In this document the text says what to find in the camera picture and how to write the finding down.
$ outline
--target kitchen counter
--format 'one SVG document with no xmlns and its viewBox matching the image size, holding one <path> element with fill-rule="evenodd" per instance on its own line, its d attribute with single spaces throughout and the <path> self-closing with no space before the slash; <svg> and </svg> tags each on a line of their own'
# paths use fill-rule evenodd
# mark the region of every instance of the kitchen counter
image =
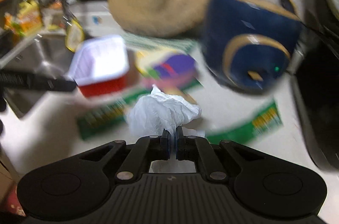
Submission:
<svg viewBox="0 0 339 224">
<path fill-rule="evenodd" d="M 103 10 L 105 7 L 100 7 L 101 10 L 96 7 L 95 11 L 87 9 L 87 12 L 102 17 L 102 24 L 90 24 L 92 19 L 88 15 L 82 16 L 82 23 L 91 35 L 121 33 L 119 26 Z M 290 75 L 285 74 L 276 87 L 263 96 L 239 94 L 217 84 L 205 67 L 197 47 L 191 55 L 198 63 L 199 81 L 203 87 L 191 89 L 189 94 L 201 106 L 202 117 L 189 124 L 188 128 L 216 130 L 230 127 L 251 117 L 257 109 L 275 99 L 283 126 L 255 139 L 249 146 L 319 173 L 328 187 L 328 195 L 319 216 L 329 224 L 337 223 L 339 177 L 336 173 L 319 170 L 307 153 L 290 86 Z M 16 171 L 22 175 L 39 166 L 116 139 L 123 139 L 127 144 L 135 143 L 138 136 L 131 134 L 124 123 L 87 141 L 83 141 L 77 131 L 76 116 L 96 104 L 109 103 L 120 95 L 87 100 L 78 90 L 71 94 L 49 92 L 22 119 L 18 119 L 9 108 L 0 115 L 5 126 L 0 138 L 1 146 Z"/>
</svg>

